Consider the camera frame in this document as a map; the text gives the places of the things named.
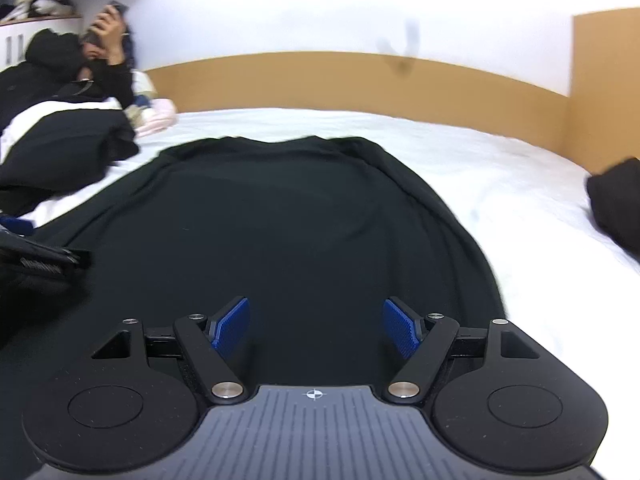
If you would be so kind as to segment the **black garment pile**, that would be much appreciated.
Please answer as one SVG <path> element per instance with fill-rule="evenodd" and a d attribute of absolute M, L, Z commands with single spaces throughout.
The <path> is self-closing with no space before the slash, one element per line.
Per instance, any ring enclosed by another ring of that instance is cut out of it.
<path fill-rule="evenodd" d="M 139 153 L 121 110 L 76 108 L 43 116 L 1 163 L 1 211 L 21 217 L 58 195 L 102 180 L 114 164 Z"/>

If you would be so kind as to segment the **dark smartphone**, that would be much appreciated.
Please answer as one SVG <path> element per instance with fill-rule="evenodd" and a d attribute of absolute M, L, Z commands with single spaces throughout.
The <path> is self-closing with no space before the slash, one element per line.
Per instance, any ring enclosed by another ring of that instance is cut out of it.
<path fill-rule="evenodd" d="M 100 49 L 107 49 L 115 42 L 121 44 L 122 40 L 129 35 L 126 23 L 128 10 L 126 4 L 115 0 L 110 1 L 93 19 L 85 33 L 80 36 L 80 42 L 92 44 Z"/>

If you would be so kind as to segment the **white bed sheet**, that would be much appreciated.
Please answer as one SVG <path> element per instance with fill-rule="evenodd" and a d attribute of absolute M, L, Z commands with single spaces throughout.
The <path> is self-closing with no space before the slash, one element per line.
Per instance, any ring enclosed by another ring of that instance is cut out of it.
<path fill-rule="evenodd" d="M 594 468 L 608 479 L 638 477 L 639 263 L 592 222 L 585 170 L 532 144 L 472 129 L 250 108 L 181 114 L 174 126 L 141 138 L 137 156 L 106 182 L 166 148 L 223 136 L 360 136 L 418 174 L 480 244 L 509 318 L 602 396 L 610 422 Z"/>

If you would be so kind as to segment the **white cabinet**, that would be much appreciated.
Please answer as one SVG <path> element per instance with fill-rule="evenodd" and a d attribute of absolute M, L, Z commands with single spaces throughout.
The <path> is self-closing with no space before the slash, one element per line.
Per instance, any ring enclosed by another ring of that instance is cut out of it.
<path fill-rule="evenodd" d="M 81 16 L 47 16 L 29 18 L 24 21 L 6 22 L 0 26 L 0 70 L 3 72 L 24 60 L 32 37 L 43 29 L 51 29 L 57 34 L 79 34 L 82 25 Z"/>

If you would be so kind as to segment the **black folded garment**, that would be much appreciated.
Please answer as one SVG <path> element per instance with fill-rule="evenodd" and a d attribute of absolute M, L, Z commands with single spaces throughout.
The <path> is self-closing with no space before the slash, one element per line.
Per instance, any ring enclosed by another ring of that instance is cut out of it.
<path fill-rule="evenodd" d="M 623 160 L 586 180 L 594 223 L 620 248 L 639 259 L 640 162 Z"/>

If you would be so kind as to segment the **wooden headboard panel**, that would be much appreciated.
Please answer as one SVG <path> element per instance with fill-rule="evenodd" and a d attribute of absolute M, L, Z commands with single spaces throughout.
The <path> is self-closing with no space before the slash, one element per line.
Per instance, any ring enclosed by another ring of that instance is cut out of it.
<path fill-rule="evenodd" d="M 639 11 L 573 20 L 570 93 L 447 63 L 346 52 L 277 52 L 153 68 L 182 112 L 354 110 L 512 136 L 591 172 L 639 153 Z"/>

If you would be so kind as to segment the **pink white pillow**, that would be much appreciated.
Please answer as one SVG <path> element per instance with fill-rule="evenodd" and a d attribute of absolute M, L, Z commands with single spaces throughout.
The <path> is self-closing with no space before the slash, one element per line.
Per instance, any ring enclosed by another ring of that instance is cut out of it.
<path fill-rule="evenodd" d="M 175 125 L 177 110 L 170 99 L 161 99 L 151 78 L 141 70 L 132 72 L 134 102 L 125 110 L 138 139 Z"/>

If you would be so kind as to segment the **person in black hoodie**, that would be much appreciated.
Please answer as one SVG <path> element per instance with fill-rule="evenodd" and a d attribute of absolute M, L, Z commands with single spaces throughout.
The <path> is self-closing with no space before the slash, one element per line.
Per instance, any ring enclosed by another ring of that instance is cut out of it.
<path fill-rule="evenodd" d="M 129 35 L 107 49 L 82 44 L 76 34 L 43 29 L 32 37 L 24 61 L 1 73 L 1 127 L 43 101 L 116 99 L 126 108 L 132 92 L 132 41 Z"/>

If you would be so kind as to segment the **black fleece garment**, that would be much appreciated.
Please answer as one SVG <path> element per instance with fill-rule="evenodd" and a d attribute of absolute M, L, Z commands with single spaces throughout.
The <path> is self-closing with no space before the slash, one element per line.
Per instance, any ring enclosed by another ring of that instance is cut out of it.
<path fill-rule="evenodd" d="M 1 474 L 37 469 L 22 411 L 124 318 L 165 327 L 250 300 L 234 367 L 248 386 L 393 377 L 382 307 L 466 327 L 503 315 L 491 268 L 438 194 L 360 138 L 201 140 L 168 148 L 35 232 L 92 265 L 60 296 L 1 297 Z"/>

